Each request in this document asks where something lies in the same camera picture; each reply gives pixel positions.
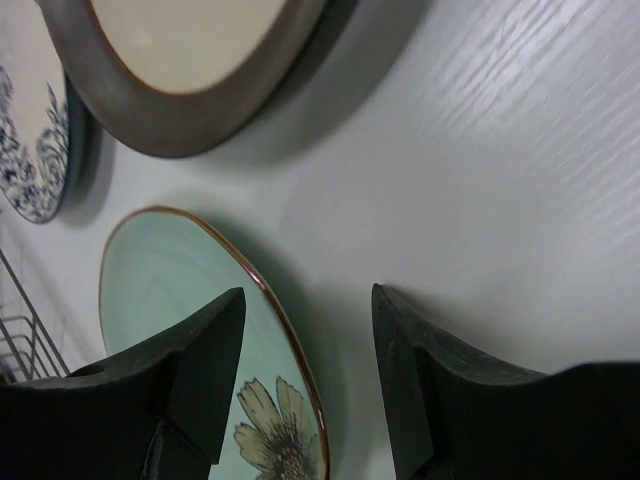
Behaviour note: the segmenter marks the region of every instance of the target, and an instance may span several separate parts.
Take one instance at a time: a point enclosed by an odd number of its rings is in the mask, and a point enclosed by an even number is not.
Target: blue floral pattern
[[[35,145],[35,159],[20,143],[9,107],[13,95],[11,78],[0,66],[0,188],[11,205],[27,220],[44,223],[58,210],[64,190],[69,153],[67,104],[59,104],[47,84],[51,126]]]

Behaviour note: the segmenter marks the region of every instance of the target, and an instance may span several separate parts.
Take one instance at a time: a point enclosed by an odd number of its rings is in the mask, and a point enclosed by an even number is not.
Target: mint green plate
[[[295,333],[258,272],[201,219],[150,207],[115,228],[100,274],[107,352],[161,332],[238,286],[247,314],[237,397],[210,478],[328,480],[324,415]]]

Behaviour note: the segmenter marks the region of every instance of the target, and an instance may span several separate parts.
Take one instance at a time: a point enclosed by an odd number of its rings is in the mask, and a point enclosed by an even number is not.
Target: blue and white plate
[[[0,188],[30,222],[51,220],[77,180],[87,120],[38,4],[2,0]]]

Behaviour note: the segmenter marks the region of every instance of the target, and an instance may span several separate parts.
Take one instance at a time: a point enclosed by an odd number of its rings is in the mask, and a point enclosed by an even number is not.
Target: wood grain surface
[[[84,201],[20,228],[98,355],[111,228],[210,220],[296,328],[334,478],[388,480],[374,282],[532,369],[640,357],[639,22],[631,0],[334,0],[232,140],[168,163],[106,136]]]

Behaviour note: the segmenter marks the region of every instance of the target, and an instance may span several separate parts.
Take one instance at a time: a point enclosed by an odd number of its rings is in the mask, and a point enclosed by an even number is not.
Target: flower pattern
[[[66,102],[58,102],[47,84],[51,126],[36,141],[36,158],[20,143],[9,107],[11,78],[0,66],[0,188],[23,217],[34,223],[50,220],[58,210],[64,190],[69,152],[69,117]]]
[[[318,435],[298,390],[278,377],[278,407],[258,380],[245,383],[238,400],[253,425],[236,426],[240,455],[261,473],[256,480],[324,480]]]

